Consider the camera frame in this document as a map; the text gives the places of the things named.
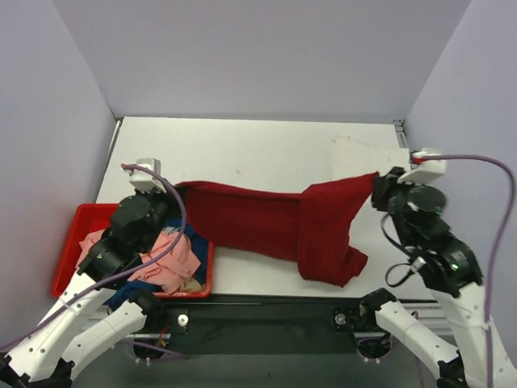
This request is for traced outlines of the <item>dark red t-shirt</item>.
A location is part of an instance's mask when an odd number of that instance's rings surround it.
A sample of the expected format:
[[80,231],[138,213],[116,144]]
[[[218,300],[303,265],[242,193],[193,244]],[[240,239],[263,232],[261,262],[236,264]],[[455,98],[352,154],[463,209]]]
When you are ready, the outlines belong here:
[[373,172],[316,183],[301,193],[206,181],[176,188],[188,223],[214,245],[291,261],[303,279],[343,287],[368,261],[351,246],[350,229],[377,177]]

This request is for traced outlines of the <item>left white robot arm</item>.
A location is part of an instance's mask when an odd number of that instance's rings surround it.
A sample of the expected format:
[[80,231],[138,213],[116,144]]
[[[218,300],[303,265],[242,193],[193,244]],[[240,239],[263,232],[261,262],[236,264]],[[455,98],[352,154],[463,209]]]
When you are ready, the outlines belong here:
[[137,191],[124,198],[51,310],[1,356],[2,382],[11,387],[69,387],[89,363],[125,336],[157,331],[165,312],[147,289],[133,292],[89,329],[84,325],[142,267],[142,255],[151,251],[174,213],[186,213],[174,191]]

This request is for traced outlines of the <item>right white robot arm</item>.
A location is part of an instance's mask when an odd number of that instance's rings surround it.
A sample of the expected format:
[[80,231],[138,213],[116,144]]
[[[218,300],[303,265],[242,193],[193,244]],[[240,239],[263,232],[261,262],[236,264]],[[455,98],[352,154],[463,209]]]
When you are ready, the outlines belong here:
[[361,299],[359,323],[395,337],[439,387],[514,387],[516,367],[484,311],[488,283],[473,251],[443,220],[445,205],[445,195],[415,171],[394,167],[373,181],[372,207],[393,221],[396,248],[439,303],[456,342],[442,340],[387,289]]

